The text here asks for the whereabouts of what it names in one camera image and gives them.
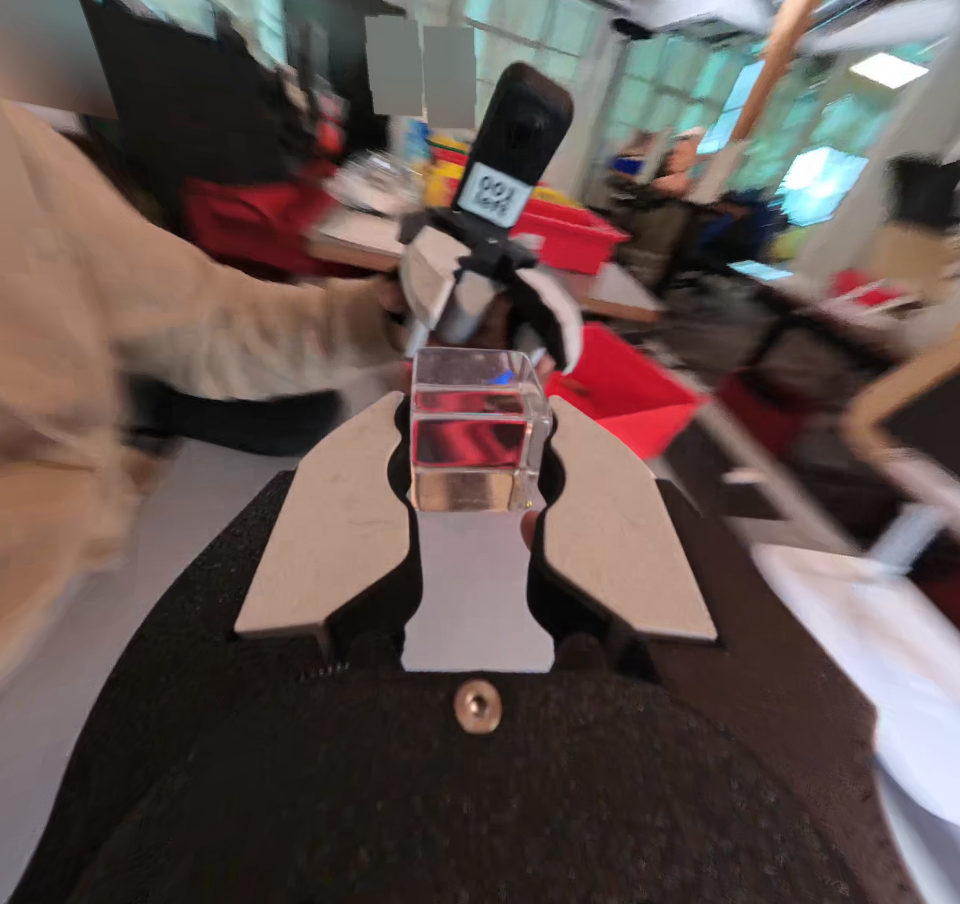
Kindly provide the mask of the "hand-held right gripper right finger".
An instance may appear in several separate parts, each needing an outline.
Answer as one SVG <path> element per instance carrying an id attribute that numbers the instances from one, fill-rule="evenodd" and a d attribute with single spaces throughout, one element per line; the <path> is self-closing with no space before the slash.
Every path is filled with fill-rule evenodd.
<path id="1" fill-rule="evenodd" d="M 567 400 L 548 403 L 527 574 L 534 620 L 556 645 L 583 634 L 616 658 L 646 641 L 716 643 L 654 472 Z"/>

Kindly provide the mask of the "wooden post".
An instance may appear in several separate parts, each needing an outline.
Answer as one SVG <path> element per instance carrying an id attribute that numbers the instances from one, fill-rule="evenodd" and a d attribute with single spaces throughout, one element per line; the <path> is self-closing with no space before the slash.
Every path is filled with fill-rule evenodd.
<path id="1" fill-rule="evenodd" d="M 728 142 L 747 141 L 783 79 L 797 47 L 810 27 L 814 10 L 822 0 L 784 0 L 774 18 L 765 46 L 763 67 L 753 83 Z"/>

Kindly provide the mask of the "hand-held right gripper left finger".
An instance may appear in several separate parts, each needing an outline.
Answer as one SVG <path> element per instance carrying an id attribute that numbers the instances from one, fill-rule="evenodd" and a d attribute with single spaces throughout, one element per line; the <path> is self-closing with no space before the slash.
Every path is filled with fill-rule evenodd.
<path id="1" fill-rule="evenodd" d="M 409 400 L 399 391 L 328 434 L 297 466 L 234 623 L 246 639 L 314 637 L 346 654 L 399 639 L 423 597 L 407 498 Z"/>

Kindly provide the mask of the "person's left forearm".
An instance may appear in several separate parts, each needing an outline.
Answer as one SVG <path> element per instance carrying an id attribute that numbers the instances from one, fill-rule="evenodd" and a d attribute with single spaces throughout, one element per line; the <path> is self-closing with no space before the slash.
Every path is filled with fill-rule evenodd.
<path id="1" fill-rule="evenodd" d="M 104 294 L 126 368 L 222 401 L 335 391 L 402 358 L 404 332 L 382 279 L 272 283 L 214 262 L 164 232 Z"/>

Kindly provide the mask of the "red bag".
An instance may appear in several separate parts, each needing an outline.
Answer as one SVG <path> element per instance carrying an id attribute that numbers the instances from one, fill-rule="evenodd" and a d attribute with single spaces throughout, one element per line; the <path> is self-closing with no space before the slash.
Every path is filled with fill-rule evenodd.
<path id="1" fill-rule="evenodd" d="M 224 185 L 188 178 L 181 191 L 188 236 L 208 256 L 294 276 L 315 274 L 308 235 L 338 206 L 324 186 L 303 180 Z"/>

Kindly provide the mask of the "person's beige hoodie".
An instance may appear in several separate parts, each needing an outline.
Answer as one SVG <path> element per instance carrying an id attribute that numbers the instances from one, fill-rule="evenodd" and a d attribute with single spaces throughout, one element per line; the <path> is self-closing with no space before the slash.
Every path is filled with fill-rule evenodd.
<path id="1" fill-rule="evenodd" d="M 75 144 L 2 101 L 2 682 L 142 498 L 122 377 L 247 383 L 258 281 L 150 224 Z"/>

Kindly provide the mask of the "clear acrylic cube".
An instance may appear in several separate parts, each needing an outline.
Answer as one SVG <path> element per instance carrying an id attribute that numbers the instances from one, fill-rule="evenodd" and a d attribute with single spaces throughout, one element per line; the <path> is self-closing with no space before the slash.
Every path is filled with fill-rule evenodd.
<path id="1" fill-rule="evenodd" d="M 426 347 L 412 367 L 411 500 L 424 514 L 508 514 L 534 503 L 553 412 L 519 351 Z"/>

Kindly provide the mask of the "large ribbed red tote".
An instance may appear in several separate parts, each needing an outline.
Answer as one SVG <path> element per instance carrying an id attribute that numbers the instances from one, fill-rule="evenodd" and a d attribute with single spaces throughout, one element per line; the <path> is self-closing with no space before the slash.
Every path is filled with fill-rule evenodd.
<path id="1" fill-rule="evenodd" d="M 549 268 L 595 276 L 631 236 L 587 208 L 534 198 L 510 230 L 510 238 Z"/>

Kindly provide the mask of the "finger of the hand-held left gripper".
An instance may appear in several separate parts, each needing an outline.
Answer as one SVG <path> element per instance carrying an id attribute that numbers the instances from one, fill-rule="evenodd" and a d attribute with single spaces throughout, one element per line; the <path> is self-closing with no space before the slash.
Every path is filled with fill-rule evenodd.
<path id="1" fill-rule="evenodd" d="M 434 226 L 422 227 L 406 245 L 399 263 L 399 283 L 408 314 L 405 356 L 413 359 L 427 346 L 447 310 L 469 247 Z"/>
<path id="2" fill-rule="evenodd" d="M 544 269 L 514 274 L 514 350 L 536 365 L 545 356 L 555 370 L 570 374 L 583 353 L 584 324 L 579 303 Z"/>

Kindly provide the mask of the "small open red bin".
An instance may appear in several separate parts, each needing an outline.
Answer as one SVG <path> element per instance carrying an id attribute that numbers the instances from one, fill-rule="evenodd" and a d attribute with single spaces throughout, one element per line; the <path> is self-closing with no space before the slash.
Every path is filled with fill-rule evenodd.
<path id="1" fill-rule="evenodd" d="M 570 374 L 554 372 L 545 392 L 585 414 L 644 461 L 664 454 L 705 403 L 701 393 L 599 323 L 583 327 L 579 362 Z"/>

